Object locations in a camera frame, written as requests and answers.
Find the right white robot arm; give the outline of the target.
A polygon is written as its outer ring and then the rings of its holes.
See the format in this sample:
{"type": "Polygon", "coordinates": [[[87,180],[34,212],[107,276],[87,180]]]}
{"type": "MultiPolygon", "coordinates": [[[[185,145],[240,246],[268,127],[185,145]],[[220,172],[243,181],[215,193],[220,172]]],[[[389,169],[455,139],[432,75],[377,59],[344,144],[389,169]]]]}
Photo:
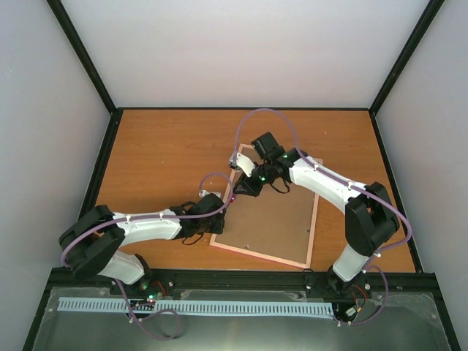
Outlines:
{"type": "Polygon", "coordinates": [[[302,186],[344,214],[346,246],[328,270],[328,288],[342,294],[363,273],[378,249],[399,230],[387,189],[380,183],[356,183],[322,166],[298,148],[285,151],[270,132],[251,143],[261,162],[234,151],[229,166],[240,172],[233,192],[257,197],[265,185],[280,179],[285,186],[302,186]]]}

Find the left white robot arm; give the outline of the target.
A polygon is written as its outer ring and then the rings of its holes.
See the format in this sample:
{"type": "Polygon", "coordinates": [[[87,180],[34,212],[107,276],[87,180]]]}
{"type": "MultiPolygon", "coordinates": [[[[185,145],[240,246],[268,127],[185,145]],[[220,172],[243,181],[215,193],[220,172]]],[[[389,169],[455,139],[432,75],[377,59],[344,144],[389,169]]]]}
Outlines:
{"type": "Polygon", "coordinates": [[[136,294],[151,289],[148,264],[121,247],[150,240],[183,240],[196,234],[221,234],[227,204],[206,192],[198,202],[186,202],[155,213],[122,214],[98,205],[58,239],[62,264],[76,279],[105,276],[126,284],[136,294]]]}

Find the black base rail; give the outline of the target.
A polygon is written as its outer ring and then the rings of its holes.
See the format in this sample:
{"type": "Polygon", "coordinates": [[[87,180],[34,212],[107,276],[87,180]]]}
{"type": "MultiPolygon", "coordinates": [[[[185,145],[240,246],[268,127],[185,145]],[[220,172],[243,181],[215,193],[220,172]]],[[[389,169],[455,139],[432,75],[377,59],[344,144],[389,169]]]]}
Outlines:
{"type": "Polygon", "coordinates": [[[311,271],[215,271],[154,269],[152,277],[143,282],[125,285],[132,295],[162,292],[166,296],[184,290],[256,290],[306,291],[308,295],[332,293],[340,296],[353,287],[391,292],[436,292],[439,284],[433,273],[360,274],[353,281],[339,283],[326,272],[311,271]]]}

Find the black enclosure frame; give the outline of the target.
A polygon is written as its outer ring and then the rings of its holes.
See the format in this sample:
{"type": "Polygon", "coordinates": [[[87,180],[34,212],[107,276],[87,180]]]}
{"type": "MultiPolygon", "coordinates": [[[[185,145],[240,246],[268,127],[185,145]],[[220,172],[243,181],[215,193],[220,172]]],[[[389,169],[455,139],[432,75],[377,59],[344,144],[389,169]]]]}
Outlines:
{"type": "MultiPolygon", "coordinates": [[[[382,87],[380,88],[377,97],[371,104],[371,107],[367,110],[369,113],[370,122],[374,131],[374,135],[379,146],[380,156],[382,158],[383,164],[385,166],[385,171],[387,173],[388,180],[390,182],[390,188],[393,194],[396,197],[395,204],[398,210],[402,211],[404,209],[403,202],[401,200],[401,195],[397,189],[396,180],[394,178],[392,167],[390,166],[390,161],[388,159],[387,151],[385,150],[380,129],[377,126],[376,115],[380,108],[383,106],[384,101],[387,99],[391,89],[395,86],[396,81],[399,78],[399,75],[403,72],[407,63],[410,61],[413,53],[416,48],[419,46],[420,41],[423,39],[423,36],[426,34],[429,26],[435,19],[440,8],[442,7],[442,1],[429,1],[425,6],[424,11],[422,12],[418,22],[416,23],[414,29],[409,36],[409,39],[405,42],[403,49],[401,50],[398,58],[395,61],[395,64],[392,66],[388,76],[386,77],[382,87]]],[[[91,60],[88,51],[83,44],[82,39],[80,38],[79,33],[77,32],[72,20],[65,9],[65,6],[61,1],[49,1],[48,6],[54,14],[56,20],[58,21],[62,31],[66,35],[69,43],[71,44],[75,54],[79,58],[83,68],[86,71],[86,74],[90,77],[91,82],[94,85],[94,88],[97,90],[97,93],[101,100],[104,102],[104,105],[107,111],[110,114],[110,120],[105,132],[104,140],[99,150],[99,154],[96,160],[96,164],[91,175],[91,180],[88,184],[88,189],[83,200],[83,204],[80,210],[80,215],[83,216],[85,212],[96,203],[98,198],[98,193],[101,189],[102,182],[104,179],[105,171],[107,169],[107,164],[110,159],[111,151],[116,139],[118,129],[120,127],[121,119],[124,114],[124,109],[122,107],[116,107],[113,100],[111,99],[105,84],[103,83],[93,61],[91,60]]],[[[416,272],[414,273],[428,273],[423,270],[422,263],[414,240],[410,239],[407,243],[409,247],[410,257],[412,259],[412,264],[415,266],[416,272]]],[[[41,324],[45,321],[45,302],[47,298],[50,297],[50,294],[53,288],[57,287],[76,287],[76,288],[91,288],[91,287],[110,287],[112,280],[109,278],[99,278],[95,277],[88,281],[78,281],[72,277],[72,272],[68,268],[53,268],[44,293],[42,294],[41,301],[38,306],[37,313],[33,319],[29,334],[26,338],[26,342],[23,346],[25,350],[32,350],[33,346],[37,343],[39,338],[39,330],[41,324]]],[[[252,291],[259,293],[289,293],[291,291],[256,291],[256,290],[209,290],[209,291],[252,291]]],[[[308,298],[316,298],[318,294],[308,295],[306,291],[300,291],[308,298]]],[[[434,306],[437,310],[437,318],[439,318],[443,333],[447,339],[450,350],[459,350],[460,345],[456,336],[456,332],[453,328],[453,324],[450,320],[450,316],[447,311],[444,299],[442,297],[441,290],[439,289],[436,292],[395,292],[398,294],[402,293],[431,293],[434,306]]]]}

